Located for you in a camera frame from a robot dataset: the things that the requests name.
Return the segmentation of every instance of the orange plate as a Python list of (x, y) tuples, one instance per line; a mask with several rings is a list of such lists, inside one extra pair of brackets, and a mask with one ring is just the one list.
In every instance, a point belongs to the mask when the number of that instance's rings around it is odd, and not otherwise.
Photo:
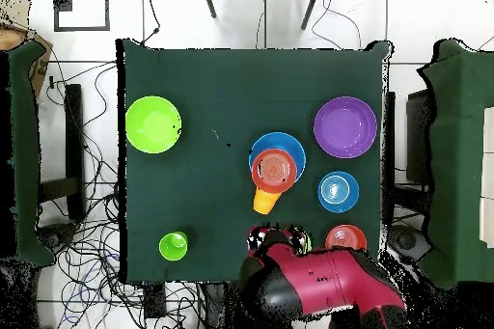
[(293, 157), (281, 149), (266, 149), (252, 164), (252, 180), (267, 193), (283, 193), (295, 183), (297, 167)]
[(328, 233), (324, 246), (331, 248), (335, 245), (350, 247), (354, 250), (360, 250), (361, 248), (367, 250), (367, 240), (362, 230), (349, 224), (335, 227)]

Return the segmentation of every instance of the small blue plate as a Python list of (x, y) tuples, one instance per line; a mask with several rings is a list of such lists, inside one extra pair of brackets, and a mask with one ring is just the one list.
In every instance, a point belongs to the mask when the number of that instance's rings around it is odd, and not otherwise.
[(332, 172), (320, 181), (317, 195), (326, 210), (333, 213), (343, 213), (357, 204), (359, 184), (347, 172)]

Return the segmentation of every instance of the green cloth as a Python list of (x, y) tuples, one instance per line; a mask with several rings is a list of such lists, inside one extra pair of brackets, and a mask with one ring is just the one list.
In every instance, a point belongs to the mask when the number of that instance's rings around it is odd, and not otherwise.
[[(299, 224), (322, 247), (340, 224), (364, 231), (376, 257), (380, 232), (380, 145), (354, 159), (338, 159), (317, 144), (317, 110), (338, 96), (382, 109), (382, 63), (390, 46), (366, 51), (147, 49), (123, 41), (125, 108), (142, 96), (163, 96), (178, 108), (182, 133), (161, 154), (126, 142), (127, 279), (231, 281), (247, 255), (247, 234), (262, 222)], [(302, 144), (305, 171), (267, 216), (253, 210), (249, 150), (263, 134), (283, 131)], [(320, 180), (347, 171), (360, 200), (334, 214), (317, 198)], [(166, 261), (158, 251), (169, 232), (187, 234), (185, 257)]]
[(436, 98), (430, 127), (434, 194), (428, 236), (435, 249), (420, 263), (438, 287), (494, 282), (494, 249), (480, 241), (483, 113), (494, 106), (494, 53), (440, 41), (423, 69)]
[(18, 260), (37, 266), (55, 261), (51, 251), (36, 237), (38, 225), (38, 189), (40, 185), (40, 142), (35, 96), (29, 69), (43, 53), (44, 47), (33, 40), (8, 52), (10, 66), (11, 123), (14, 143), (14, 193)]

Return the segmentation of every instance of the blue bowl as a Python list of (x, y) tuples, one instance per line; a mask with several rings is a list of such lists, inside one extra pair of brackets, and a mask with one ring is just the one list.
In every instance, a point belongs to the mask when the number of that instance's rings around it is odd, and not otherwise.
[(304, 148), (298, 140), (293, 136), (290, 136), (283, 132), (271, 132), (261, 136), (254, 146), (252, 152), (249, 154), (249, 169), (252, 170), (252, 163), (259, 153), (266, 149), (281, 149), (288, 152), (297, 166), (297, 177), (295, 181), (298, 181), (304, 173), (306, 157)]
[(357, 204), (359, 184), (347, 172), (332, 172), (320, 181), (317, 195), (326, 210), (333, 213), (343, 213)]

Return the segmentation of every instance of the white floor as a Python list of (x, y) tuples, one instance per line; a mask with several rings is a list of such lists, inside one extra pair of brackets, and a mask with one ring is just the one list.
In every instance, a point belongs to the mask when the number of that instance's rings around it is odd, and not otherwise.
[[(86, 69), (97, 67), (73, 78), (69, 83), (82, 86), (84, 97), (85, 122), (97, 116), (104, 107), (103, 100), (95, 87), (97, 75), (104, 69), (114, 66), (104, 63), (115, 60), (115, 39), (132, 38), (141, 41), (156, 27), (152, 15), (150, 0), (109, 0), (110, 31), (54, 32), (52, 0), (31, 0), (30, 26), (45, 39), (54, 44), (54, 52), (60, 61), (65, 79)], [(300, 29), (309, 0), (267, 0), (267, 47), (270, 48), (317, 48), (335, 47), (329, 41), (318, 38), (312, 32), (314, 23), (324, 14), (323, 0), (317, 0), (309, 25), (305, 31)], [(258, 42), (263, 47), (263, 20), (257, 40), (260, 16), (263, 12), (262, 0), (213, 0), (218, 17), (211, 18), (206, 0), (152, 0), (159, 23), (160, 32), (147, 41), (147, 46), (161, 48), (190, 47), (228, 47), (255, 48)], [(433, 45), (438, 40), (455, 37), (464, 40), (472, 48), (478, 49), (494, 36), (494, 0), (332, 0), (331, 10), (351, 17), (358, 25), (362, 46), (372, 41), (389, 40), (395, 47), (391, 59), (390, 90), (397, 93), (396, 105), (396, 165), (406, 167), (406, 127), (405, 101), (408, 94), (425, 88), (425, 83), (416, 69), (430, 61)], [(61, 26), (89, 26), (104, 24), (103, 0), (73, 0), (72, 13), (60, 14)], [(343, 16), (327, 13), (316, 26), (316, 32), (345, 49), (358, 49), (358, 34), (355, 26)], [(483, 49), (494, 50), (494, 40)], [(47, 76), (54, 80), (61, 78), (59, 65), (52, 55)], [(64, 168), (64, 111), (52, 103), (45, 94), (47, 80), (40, 96), (40, 134), (41, 134), (41, 179), (58, 178), (65, 175)], [(106, 113), (87, 126), (86, 133), (94, 139), (108, 164), (117, 168), (117, 71), (115, 68), (104, 72), (97, 81), (102, 96), (107, 101)], [(52, 98), (60, 101), (55, 90), (49, 90)], [(91, 160), (87, 158), (87, 179), (94, 174)], [(405, 180), (404, 173), (398, 172), (397, 180)], [(115, 174), (104, 168), (99, 181), (114, 182)], [(95, 197), (102, 197), (111, 192), (107, 184), (98, 184)], [(63, 211), (67, 211), (64, 201), (58, 202)], [(90, 214), (89, 220), (104, 220), (106, 215), (100, 205)], [(53, 220), (65, 221), (52, 203), (43, 205), (41, 222)], [(110, 233), (109, 230), (97, 229), (96, 233)], [(110, 237), (112, 245), (118, 248), (118, 234)], [(79, 278), (88, 272), (98, 270), (97, 260), (88, 257), (82, 262), (89, 262), (79, 267)], [(81, 261), (76, 256), (70, 262)], [(69, 284), (64, 274), (77, 276), (77, 268), (68, 266), (68, 259), (61, 259), (59, 265), (47, 268), (40, 279), (39, 301), (41, 323), (59, 329), (95, 329), (108, 304), (99, 300), (74, 326), (87, 296), (92, 291), (83, 291), (79, 295), (79, 286)], [(100, 281), (97, 276), (93, 281), (95, 287)], [(170, 302), (169, 309), (177, 307)], [(70, 301), (70, 311), (66, 311), (63, 302)], [(134, 318), (139, 317), (139, 310), (132, 311)], [(187, 316), (184, 326), (194, 329), (195, 314), (189, 308), (182, 311)], [(329, 317), (320, 322), (309, 324), (297, 322), (295, 329), (327, 329)], [(112, 307), (97, 329), (139, 329), (132, 321), (125, 306)], [(158, 323), (175, 324), (173, 321)], [(154, 321), (148, 324), (154, 329)]]

